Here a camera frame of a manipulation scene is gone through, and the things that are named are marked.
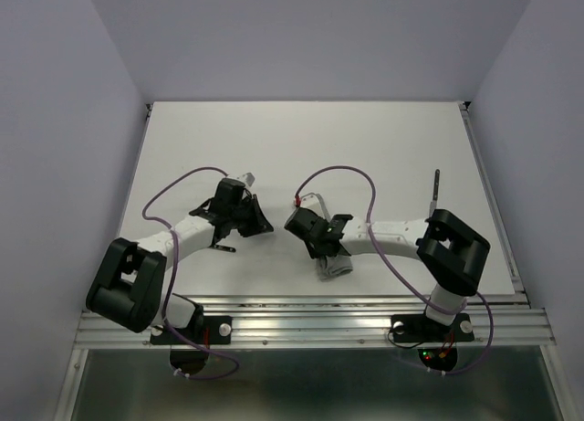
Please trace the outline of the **grey cloth napkin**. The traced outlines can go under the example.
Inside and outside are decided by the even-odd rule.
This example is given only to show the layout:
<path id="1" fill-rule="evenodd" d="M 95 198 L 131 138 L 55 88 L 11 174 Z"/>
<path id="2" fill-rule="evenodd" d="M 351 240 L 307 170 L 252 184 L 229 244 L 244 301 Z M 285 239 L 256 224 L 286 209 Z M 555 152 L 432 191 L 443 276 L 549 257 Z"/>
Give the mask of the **grey cloth napkin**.
<path id="1" fill-rule="evenodd" d="M 331 215 L 326 207 L 321 194 L 315 193 L 318 199 L 321 215 L 331 220 Z M 316 268 L 320 281 L 331 281 L 340 276 L 348 275 L 353 271 L 352 261 L 349 256 L 337 255 L 335 257 L 319 257 L 316 260 Z"/>

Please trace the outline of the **black handled fork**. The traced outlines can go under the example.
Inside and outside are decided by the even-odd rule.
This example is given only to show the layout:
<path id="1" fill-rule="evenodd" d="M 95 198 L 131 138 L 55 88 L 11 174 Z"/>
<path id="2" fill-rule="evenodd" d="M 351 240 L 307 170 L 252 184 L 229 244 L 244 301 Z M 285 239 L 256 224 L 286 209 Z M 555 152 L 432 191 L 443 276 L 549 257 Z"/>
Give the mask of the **black handled fork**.
<path id="1" fill-rule="evenodd" d="M 235 253 L 236 252 L 235 247 L 228 247 L 228 246 L 220 245 L 220 244 L 212 244 L 208 248 L 213 249 L 213 250 L 217 250 L 217 251 L 228 252 L 228 253 Z"/>

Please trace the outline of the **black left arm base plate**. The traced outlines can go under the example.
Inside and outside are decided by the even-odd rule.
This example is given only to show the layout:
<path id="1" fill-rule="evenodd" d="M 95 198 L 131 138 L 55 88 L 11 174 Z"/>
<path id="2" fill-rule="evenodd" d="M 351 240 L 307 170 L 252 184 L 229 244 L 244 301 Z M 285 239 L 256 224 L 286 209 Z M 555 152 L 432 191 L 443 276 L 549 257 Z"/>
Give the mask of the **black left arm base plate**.
<path id="1" fill-rule="evenodd" d="M 199 345 L 229 345 L 233 318 L 229 315 L 204 316 L 201 323 L 189 323 L 186 328 L 176 331 L 191 342 Z M 150 336 L 150 344 L 154 346 L 186 345 L 179 337 L 162 329 L 158 335 Z"/>

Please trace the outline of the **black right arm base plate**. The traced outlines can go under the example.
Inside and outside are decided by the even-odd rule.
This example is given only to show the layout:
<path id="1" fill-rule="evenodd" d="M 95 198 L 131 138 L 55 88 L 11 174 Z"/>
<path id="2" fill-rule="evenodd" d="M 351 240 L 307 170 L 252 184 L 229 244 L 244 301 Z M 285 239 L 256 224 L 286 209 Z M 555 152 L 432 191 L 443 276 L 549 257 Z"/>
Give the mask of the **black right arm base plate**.
<path id="1" fill-rule="evenodd" d="M 390 335 L 398 344 L 430 342 L 473 342 L 475 335 L 466 313 L 455 316 L 449 325 L 441 324 L 423 313 L 391 315 Z"/>

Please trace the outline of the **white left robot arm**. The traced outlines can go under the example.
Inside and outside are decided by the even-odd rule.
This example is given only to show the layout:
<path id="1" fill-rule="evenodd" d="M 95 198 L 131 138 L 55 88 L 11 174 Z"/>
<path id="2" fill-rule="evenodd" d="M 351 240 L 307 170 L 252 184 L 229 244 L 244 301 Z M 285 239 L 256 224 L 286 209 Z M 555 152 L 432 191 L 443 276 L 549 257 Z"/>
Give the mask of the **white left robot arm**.
<path id="1" fill-rule="evenodd" d="M 219 244 L 236 231 L 253 237 L 274 231 L 257 196 L 255 177 L 226 176 L 213 197 L 166 230 L 137 241 L 119 237 L 107 248 L 86 297 L 86 308 L 132 331 L 170 324 L 182 342 L 194 342 L 203 331 L 203 307 L 162 292 L 174 262 Z"/>

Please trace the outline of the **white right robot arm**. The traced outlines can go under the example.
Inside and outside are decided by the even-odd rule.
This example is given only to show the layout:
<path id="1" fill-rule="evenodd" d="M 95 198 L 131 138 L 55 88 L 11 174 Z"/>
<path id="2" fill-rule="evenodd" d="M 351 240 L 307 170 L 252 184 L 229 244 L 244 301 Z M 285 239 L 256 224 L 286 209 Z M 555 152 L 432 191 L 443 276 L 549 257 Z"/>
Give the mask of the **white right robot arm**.
<path id="1" fill-rule="evenodd" d="M 376 254 L 392 272 L 397 269 L 390 256 L 421 261 L 436 282 L 420 317 L 421 331 L 431 339 L 448 333 L 466 300 L 477 294 L 491 249 L 486 238 L 445 209 L 426 219 L 369 223 L 348 214 L 327 220 L 299 207 L 285 230 L 304 242 L 312 258 Z"/>

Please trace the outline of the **black handled knife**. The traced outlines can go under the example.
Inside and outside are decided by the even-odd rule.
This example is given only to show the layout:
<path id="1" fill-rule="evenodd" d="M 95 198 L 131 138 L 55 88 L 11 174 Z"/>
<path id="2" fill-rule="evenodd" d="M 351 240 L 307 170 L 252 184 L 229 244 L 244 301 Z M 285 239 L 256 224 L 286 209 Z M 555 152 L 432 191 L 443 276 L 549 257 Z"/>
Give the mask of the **black handled knife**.
<path id="1" fill-rule="evenodd" d="M 436 169 L 434 171 L 433 194 L 432 194 L 432 199 L 431 199 L 430 206 L 429 206 L 429 216 L 431 216 L 433 214 L 434 210 L 437 207 L 438 197 L 439 197 L 440 177 L 441 177 L 441 171 L 439 169 Z"/>

